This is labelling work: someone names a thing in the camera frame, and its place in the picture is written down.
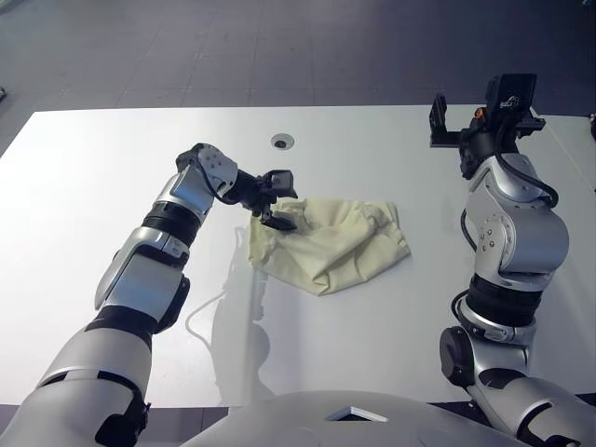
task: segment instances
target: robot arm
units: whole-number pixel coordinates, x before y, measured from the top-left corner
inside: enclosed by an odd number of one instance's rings
[[[536,446],[594,445],[596,409],[526,376],[535,311],[569,248],[565,224],[552,210],[556,191],[537,179],[515,144],[545,124],[530,114],[534,86],[531,74],[495,78],[487,106],[461,132],[444,127],[444,98],[433,105],[431,145],[459,147],[470,192],[462,228],[466,234],[467,215],[478,234],[478,243],[470,242],[474,275],[453,305],[461,327],[441,335],[441,368],[493,427]]]
[[[208,144],[181,154],[178,173],[129,236],[100,281],[99,314],[64,346],[0,437],[22,445],[125,447],[145,428],[152,336],[177,319],[189,291],[182,270],[217,198],[241,203],[277,229],[269,206],[294,196],[288,170],[254,178]]]

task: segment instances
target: yellow cloth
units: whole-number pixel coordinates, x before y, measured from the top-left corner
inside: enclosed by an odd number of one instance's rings
[[[251,218],[249,260],[255,268],[316,295],[368,281],[410,250],[390,202],[307,198],[281,200],[297,229],[277,231]]]

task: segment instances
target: cloth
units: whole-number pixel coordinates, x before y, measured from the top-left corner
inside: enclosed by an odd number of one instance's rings
[[[249,260],[316,295],[368,281],[410,252],[390,202],[284,199],[272,210],[290,215],[297,229],[277,231],[252,217]]]

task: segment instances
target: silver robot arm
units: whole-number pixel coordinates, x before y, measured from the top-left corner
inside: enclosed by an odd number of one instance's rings
[[[596,409],[559,386],[527,377],[534,314],[569,249],[565,224],[552,210],[556,191],[537,178],[515,144],[544,126],[529,114],[534,82],[526,74],[497,77],[487,90],[487,107],[477,111],[456,144],[433,144],[460,149],[462,172],[470,180],[462,229],[476,252],[469,289],[452,305],[461,327],[441,335],[441,368],[494,428],[536,446],[591,446]],[[431,126],[444,122],[445,109],[438,98]],[[452,134],[454,142],[455,132],[433,133],[439,140]],[[467,234],[466,215],[476,243]]]
[[[0,446],[134,445],[147,423],[152,336],[180,313],[190,287],[182,270],[213,199],[241,203],[274,228],[293,228],[269,209],[277,197],[295,196],[291,172],[254,178],[202,143],[176,164],[178,173],[103,275],[98,316],[62,348]]]

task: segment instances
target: floor tile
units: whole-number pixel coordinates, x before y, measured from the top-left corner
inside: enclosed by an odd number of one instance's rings
[[[190,88],[183,107],[245,107],[250,92],[247,88]]]
[[[251,90],[252,106],[313,105],[312,88],[254,88]]]
[[[193,72],[191,88],[249,88],[252,56],[201,56]]]
[[[374,88],[368,53],[321,51],[313,60],[315,88]]]
[[[258,54],[252,75],[254,88],[312,88],[310,53]]]
[[[180,107],[184,92],[184,88],[126,90],[115,106],[119,108]]]
[[[315,105],[376,105],[374,88],[315,88]]]
[[[186,88],[197,57],[195,52],[148,54],[137,64],[127,88]]]
[[[204,56],[250,55],[257,47],[256,31],[211,29],[203,48]]]

